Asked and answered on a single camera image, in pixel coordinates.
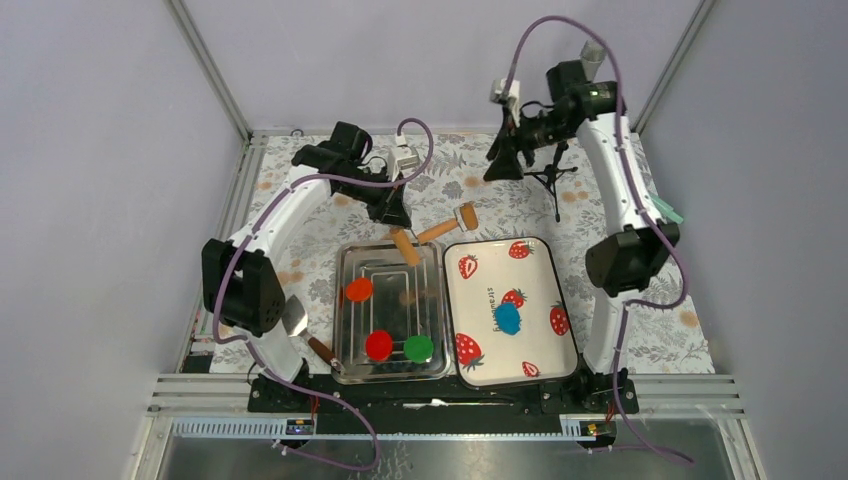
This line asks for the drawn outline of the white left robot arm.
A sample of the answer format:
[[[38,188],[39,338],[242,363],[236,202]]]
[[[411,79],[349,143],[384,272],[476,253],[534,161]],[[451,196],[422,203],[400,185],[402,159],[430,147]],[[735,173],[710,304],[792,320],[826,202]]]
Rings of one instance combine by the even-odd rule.
[[[232,329],[231,341],[246,344],[263,374],[275,380],[272,398],[288,411],[309,401],[310,385],[299,377],[303,358],[291,341],[296,300],[287,296],[273,260],[295,239],[312,212],[333,195],[360,202],[380,224],[408,228],[403,199],[409,169],[422,171],[421,158],[402,132],[379,170],[368,156],[374,145],[360,127],[338,122],[329,139],[301,147],[284,183],[251,220],[226,240],[211,239],[201,251],[202,302],[213,325]]]

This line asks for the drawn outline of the wooden double-ended dough roller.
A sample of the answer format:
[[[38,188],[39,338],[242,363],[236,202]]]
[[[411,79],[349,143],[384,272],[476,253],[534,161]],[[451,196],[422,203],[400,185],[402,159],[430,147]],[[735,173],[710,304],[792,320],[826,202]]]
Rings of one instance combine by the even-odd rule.
[[[479,220],[476,213],[476,207],[473,202],[466,202],[460,205],[454,212],[452,219],[443,221],[435,226],[424,230],[416,239],[419,245],[426,244],[435,240],[453,230],[460,229],[462,231],[473,231],[479,226]],[[400,227],[391,227],[389,235],[400,253],[403,260],[411,267],[417,266],[421,262],[421,257],[410,240],[406,231]]]

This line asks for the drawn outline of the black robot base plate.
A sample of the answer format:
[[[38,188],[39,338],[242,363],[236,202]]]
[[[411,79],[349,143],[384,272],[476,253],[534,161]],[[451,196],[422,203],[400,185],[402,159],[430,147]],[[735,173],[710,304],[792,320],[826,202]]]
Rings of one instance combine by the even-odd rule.
[[[560,434],[561,416],[605,419],[613,409],[610,389],[580,400],[567,381],[497,390],[473,390],[457,377],[438,380],[342,385],[328,374],[302,375],[301,392],[264,375],[252,380],[251,413],[302,414],[322,435],[364,434],[366,426],[337,404],[353,406],[380,435]]]

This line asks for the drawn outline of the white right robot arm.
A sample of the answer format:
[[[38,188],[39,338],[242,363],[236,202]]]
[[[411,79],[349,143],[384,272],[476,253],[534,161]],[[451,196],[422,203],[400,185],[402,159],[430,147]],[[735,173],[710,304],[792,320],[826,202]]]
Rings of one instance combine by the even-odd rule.
[[[613,398],[610,381],[624,365],[627,334],[621,327],[626,305],[639,297],[670,256],[680,229],[663,220],[638,172],[629,120],[615,81],[588,79],[578,60],[561,62],[546,73],[551,103],[534,116],[522,112],[517,81],[494,81],[489,98],[501,108],[502,123],[486,157],[485,180],[521,180],[535,152],[564,149],[574,139],[583,148],[600,189],[607,236],[585,255],[596,289],[589,340],[583,351],[594,373],[573,386],[575,402],[597,412]]]

